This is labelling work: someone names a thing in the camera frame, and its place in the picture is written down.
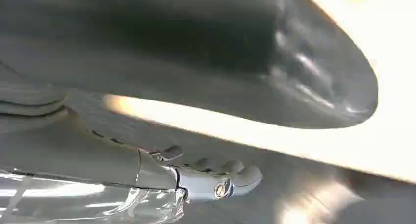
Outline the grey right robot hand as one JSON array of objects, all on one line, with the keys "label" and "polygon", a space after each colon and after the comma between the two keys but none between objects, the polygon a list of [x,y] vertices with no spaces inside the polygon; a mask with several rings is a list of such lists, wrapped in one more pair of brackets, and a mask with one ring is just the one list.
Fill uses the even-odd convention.
[{"label": "grey right robot hand", "polygon": [[368,59],[312,0],[0,0],[1,223],[173,224],[262,180],[91,130],[74,88],[312,132],[378,104]]}]

